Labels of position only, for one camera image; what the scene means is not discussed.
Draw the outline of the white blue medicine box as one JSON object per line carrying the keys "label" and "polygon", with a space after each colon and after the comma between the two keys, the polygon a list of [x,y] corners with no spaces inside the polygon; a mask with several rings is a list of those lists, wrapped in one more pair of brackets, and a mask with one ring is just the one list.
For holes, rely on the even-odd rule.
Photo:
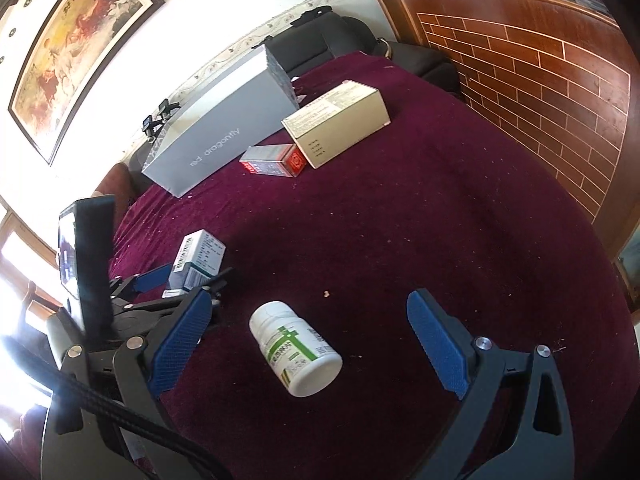
{"label": "white blue medicine box", "polygon": [[220,271],[225,252],[226,245],[205,230],[186,235],[171,267],[163,298],[185,295],[213,278]]}

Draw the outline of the white green medicine bottle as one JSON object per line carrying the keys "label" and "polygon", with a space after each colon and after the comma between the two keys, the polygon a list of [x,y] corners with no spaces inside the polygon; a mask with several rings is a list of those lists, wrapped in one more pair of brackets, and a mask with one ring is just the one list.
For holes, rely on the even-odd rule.
{"label": "white green medicine bottle", "polygon": [[340,374],[342,357],[284,302],[263,304],[248,326],[266,362],[292,396],[313,396]]}

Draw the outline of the black clamp on sofa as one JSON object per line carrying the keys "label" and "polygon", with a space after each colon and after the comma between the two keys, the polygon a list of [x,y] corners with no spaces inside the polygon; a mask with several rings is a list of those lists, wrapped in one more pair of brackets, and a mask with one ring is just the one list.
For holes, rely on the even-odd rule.
{"label": "black clamp on sofa", "polygon": [[174,116],[178,110],[180,110],[180,104],[178,102],[171,102],[168,99],[164,99],[158,106],[160,120],[162,122],[168,122],[168,120]]}
{"label": "black clamp on sofa", "polygon": [[161,119],[155,119],[152,115],[149,115],[143,119],[142,131],[148,141],[154,143],[163,126],[164,122]]}

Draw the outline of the maroon velvet tablecloth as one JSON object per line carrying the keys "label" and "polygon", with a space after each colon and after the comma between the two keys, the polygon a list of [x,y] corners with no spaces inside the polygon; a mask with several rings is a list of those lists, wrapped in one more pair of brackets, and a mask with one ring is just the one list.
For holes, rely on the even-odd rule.
{"label": "maroon velvet tablecloth", "polygon": [[[390,124],[297,178],[238,162],[187,196],[149,188],[114,237],[110,272],[171,262],[186,235],[226,245],[235,270],[221,326],[163,404],[238,479],[402,479],[456,406],[408,322],[424,288],[499,347],[548,346],[588,474],[639,388],[636,335],[585,211],[531,151],[450,94],[384,58],[353,53],[296,81],[308,99],[345,80],[380,90]],[[282,301],[342,357],[296,398],[250,317]]]}

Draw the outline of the grey shoe box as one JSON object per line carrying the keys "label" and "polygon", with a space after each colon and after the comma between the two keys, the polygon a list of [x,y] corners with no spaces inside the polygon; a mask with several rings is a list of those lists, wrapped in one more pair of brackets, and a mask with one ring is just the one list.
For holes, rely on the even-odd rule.
{"label": "grey shoe box", "polygon": [[279,131],[296,110],[291,78],[267,47],[251,50],[165,122],[142,174],[180,198]]}

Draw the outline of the red silver small box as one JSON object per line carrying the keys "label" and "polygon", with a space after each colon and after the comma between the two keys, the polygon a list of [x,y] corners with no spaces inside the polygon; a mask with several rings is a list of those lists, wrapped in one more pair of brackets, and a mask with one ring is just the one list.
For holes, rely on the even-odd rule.
{"label": "red silver small box", "polygon": [[251,174],[296,178],[307,166],[307,159],[296,144],[250,146],[240,163]]}

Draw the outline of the framed horse painting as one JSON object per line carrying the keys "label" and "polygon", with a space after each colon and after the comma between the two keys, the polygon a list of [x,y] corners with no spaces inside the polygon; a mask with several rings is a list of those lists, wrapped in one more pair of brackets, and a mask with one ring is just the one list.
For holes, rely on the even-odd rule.
{"label": "framed horse painting", "polygon": [[32,40],[8,112],[49,165],[79,107],[125,42],[164,0],[58,0]]}

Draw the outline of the beige cardboard box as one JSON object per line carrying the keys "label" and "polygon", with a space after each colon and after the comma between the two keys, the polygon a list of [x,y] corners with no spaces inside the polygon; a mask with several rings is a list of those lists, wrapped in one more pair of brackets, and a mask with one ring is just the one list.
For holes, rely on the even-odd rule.
{"label": "beige cardboard box", "polygon": [[389,124],[380,90],[353,80],[343,81],[282,120],[314,169]]}

